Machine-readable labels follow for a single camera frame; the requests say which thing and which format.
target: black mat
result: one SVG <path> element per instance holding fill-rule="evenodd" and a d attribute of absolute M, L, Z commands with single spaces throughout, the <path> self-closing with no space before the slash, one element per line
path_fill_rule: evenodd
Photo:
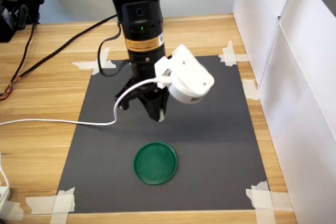
<path fill-rule="evenodd" d="M 76 187 L 75 212 L 253 209 L 245 189 L 266 175 L 238 68 L 218 56 L 198 60 L 215 78 L 198 104 L 169 97 L 157 123 L 134 100 L 114 125 L 76 127 L 58 188 Z M 112 121 L 114 95 L 130 76 L 128 66 L 113 78 L 91 76 L 79 120 Z M 145 185 L 133 171 L 137 151 L 150 142 L 176 151 L 177 171 L 166 184 Z"/>

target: masking tape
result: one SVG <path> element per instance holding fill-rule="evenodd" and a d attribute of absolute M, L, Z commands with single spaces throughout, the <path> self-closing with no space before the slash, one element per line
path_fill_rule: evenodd
<path fill-rule="evenodd" d="M 59 191 L 57 196 L 28 197 L 27 205 L 32 209 L 31 214 L 52 214 L 50 224 L 65 224 L 68 213 L 75 210 L 75 188 Z"/>
<path fill-rule="evenodd" d="M 227 47 L 223 48 L 223 54 L 219 55 L 221 62 L 225 62 L 226 66 L 232 67 L 237 62 L 248 62 L 247 55 L 236 55 L 233 49 L 232 41 L 228 42 Z"/>
<path fill-rule="evenodd" d="M 256 209 L 258 224 L 276 224 L 276 210 L 293 211 L 288 193 L 269 191 L 267 182 L 246 189 L 246 195 Z"/>
<path fill-rule="evenodd" d="M 243 89 L 247 99 L 259 100 L 258 91 L 254 84 L 254 80 L 243 80 Z"/>
<path fill-rule="evenodd" d="M 1 211 L 0 219 L 5 220 L 22 220 L 23 210 L 20 208 L 20 203 L 12 201 L 4 201 Z"/>
<path fill-rule="evenodd" d="M 107 47 L 100 52 L 100 63 L 102 68 L 116 68 L 116 65 L 113 64 L 110 60 L 107 61 L 109 51 L 110 48 Z M 98 59 L 96 61 L 88 61 L 88 62 L 73 62 L 72 64 L 77 66 L 80 70 L 92 69 L 93 76 L 99 73 Z"/>

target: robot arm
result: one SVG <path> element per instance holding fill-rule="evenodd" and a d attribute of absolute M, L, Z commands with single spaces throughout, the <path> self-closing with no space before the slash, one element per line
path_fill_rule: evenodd
<path fill-rule="evenodd" d="M 169 92 L 183 103 L 200 101 L 214 84 L 214 79 L 184 46 L 179 46 L 172 58 L 165 57 L 160 0 L 113 0 L 113 3 L 132 69 L 130 80 L 115 98 L 140 81 L 158 76 L 172 78 L 169 86 L 151 83 L 135 89 L 122 99 L 119 107 L 127 110 L 129 103 L 138 98 L 149 117 L 161 121 Z"/>
<path fill-rule="evenodd" d="M 163 18 L 160 0 L 113 0 L 118 20 L 122 25 L 131 61 L 132 76 L 116 99 L 129 87 L 145 79 L 155 78 L 154 64 L 165 56 Z M 165 113 L 169 93 L 147 84 L 127 95 L 120 108 L 127 110 L 129 102 L 138 98 L 149 117 L 159 121 Z"/>

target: wooden table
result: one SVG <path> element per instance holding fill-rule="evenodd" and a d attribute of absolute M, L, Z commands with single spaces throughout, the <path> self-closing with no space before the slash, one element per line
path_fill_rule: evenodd
<path fill-rule="evenodd" d="M 38 25 L 23 68 L 32 66 L 92 24 Z M 72 62 L 94 61 L 100 42 L 116 33 L 115 21 L 103 24 L 25 77 L 10 98 L 0 103 L 0 122 L 24 118 L 77 120 L 91 70 L 79 70 Z M 27 26 L 10 43 L 0 44 L 0 87 L 5 87 L 15 72 L 29 34 Z M 167 18 L 164 36 L 168 55 L 180 44 L 196 56 L 219 55 L 229 40 L 236 54 L 245 54 L 232 14 Z M 104 47 L 110 47 L 110 60 L 128 57 L 123 36 Z M 248 62 L 239 62 L 238 67 L 242 79 L 255 80 Z M 248 99 L 247 103 L 270 189 L 286 192 L 260 102 Z M 10 200 L 20 202 L 24 223 L 49 223 L 50 216 L 29 214 L 31 209 L 25 198 L 56 194 L 74 130 L 75 125 L 70 124 L 32 122 L 0 127 L 0 151 L 11 184 Z M 277 223 L 296 223 L 293 212 L 278 211 L 275 215 Z M 254 210 L 70 214 L 68 223 L 256 223 L 256 216 Z"/>

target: green lid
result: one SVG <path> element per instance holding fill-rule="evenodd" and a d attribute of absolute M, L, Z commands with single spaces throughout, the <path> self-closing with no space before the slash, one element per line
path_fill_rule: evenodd
<path fill-rule="evenodd" d="M 160 185 L 173 177 L 177 168 L 174 150 L 164 143 L 142 147 L 134 158 L 134 172 L 147 185 Z"/>

